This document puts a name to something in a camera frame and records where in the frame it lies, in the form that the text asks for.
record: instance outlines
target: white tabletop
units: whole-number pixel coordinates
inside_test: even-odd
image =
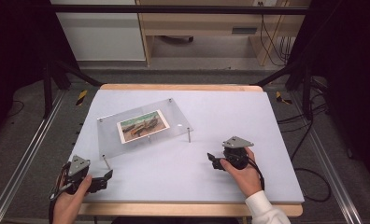
[[[94,177],[104,175],[108,169],[99,160],[97,119],[168,98],[192,125],[192,141],[183,134],[109,159],[114,172],[107,189],[90,194],[85,202],[243,203],[234,180],[214,170],[206,155],[223,157],[222,141],[233,135],[255,144],[252,150],[272,203],[304,201],[265,92],[100,90],[73,155],[91,160]]]

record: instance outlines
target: person's left hand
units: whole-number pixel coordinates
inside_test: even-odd
[[[92,176],[87,175],[80,183],[74,195],[63,192],[54,205],[53,224],[72,224],[77,218],[80,205],[86,191],[92,183]]]

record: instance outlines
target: wooden desk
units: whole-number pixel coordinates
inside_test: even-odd
[[[261,87],[235,85],[149,85],[106,84],[101,90],[166,91],[263,91]],[[301,204],[274,204],[288,217],[302,215]],[[83,203],[80,215],[166,216],[166,217],[250,217],[244,203]]]
[[[166,6],[234,6],[253,7],[257,0],[136,0],[137,5],[166,5]],[[310,0],[277,0],[268,7],[308,7]],[[153,39],[156,35],[246,35],[249,36],[253,50],[260,65],[268,60],[268,53],[274,52],[273,43],[278,36],[297,36],[305,16],[299,15],[265,15],[263,17],[266,30],[262,31],[261,15],[211,15],[211,14],[148,14],[140,13],[141,34],[147,64],[153,49]],[[240,34],[234,28],[251,28],[256,32]]]

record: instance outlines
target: person's right hand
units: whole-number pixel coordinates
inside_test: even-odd
[[[248,147],[244,147],[244,149],[247,151],[249,158],[255,161],[254,153]],[[229,174],[231,174],[231,176],[234,178],[235,182],[247,198],[252,194],[262,190],[258,172],[251,165],[248,165],[243,170],[237,170],[236,168],[234,168],[234,166],[232,166],[230,162],[225,159],[221,159],[220,162],[223,168]]]

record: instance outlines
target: metal standoff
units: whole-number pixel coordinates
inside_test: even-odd
[[[188,128],[188,141],[191,142],[191,129]]]
[[[103,155],[103,159],[104,159],[104,161],[106,162],[106,165],[107,165],[107,167],[108,167],[108,170],[111,170],[111,168],[110,168],[110,166],[109,166],[109,163],[108,163],[108,161],[107,161],[106,155]]]

